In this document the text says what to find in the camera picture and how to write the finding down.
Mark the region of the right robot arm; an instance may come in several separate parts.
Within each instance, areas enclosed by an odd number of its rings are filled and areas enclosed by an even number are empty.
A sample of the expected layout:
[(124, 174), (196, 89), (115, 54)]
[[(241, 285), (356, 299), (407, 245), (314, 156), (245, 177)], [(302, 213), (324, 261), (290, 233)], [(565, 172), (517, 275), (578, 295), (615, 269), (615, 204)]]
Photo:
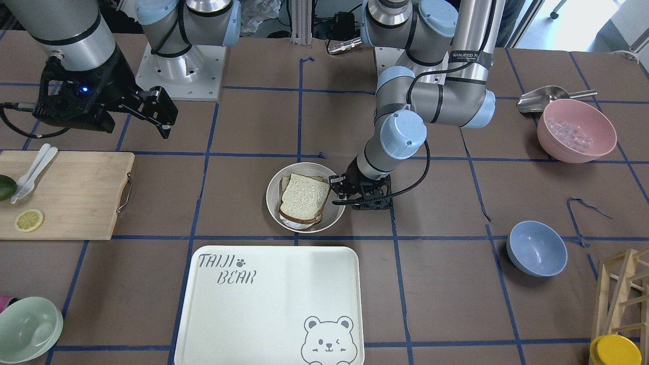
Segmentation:
[[(178, 109), (169, 90), (211, 82), (212, 67), (201, 48), (232, 47), (241, 28), (239, 1), (134, 1), (134, 15), (123, 1), (6, 1), (5, 6), (41, 46), (47, 61), (36, 102), (3, 102), (2, 121), (26, 138), (5, 111), (30, 113), (60, 131), (111, 133), (112, 113), (151, 123), (167, 139)], [(114, 37), (144, 34), (155, 81), (142, 88)]]

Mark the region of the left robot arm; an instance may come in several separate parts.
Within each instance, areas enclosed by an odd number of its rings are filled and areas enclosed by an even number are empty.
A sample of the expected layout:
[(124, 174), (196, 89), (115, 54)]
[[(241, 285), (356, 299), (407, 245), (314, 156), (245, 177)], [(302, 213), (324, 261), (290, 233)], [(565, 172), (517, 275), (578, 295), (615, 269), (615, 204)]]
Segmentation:
[(428, 124), (483, 128), (495, 113), (486, 88), (504, 1), (365, 1), (361, 40), (403, 51), (376, 85), (373, 136), (342, 175), (329, 178), (334, 205), (386, 210), (391, 173), (420, 148)]

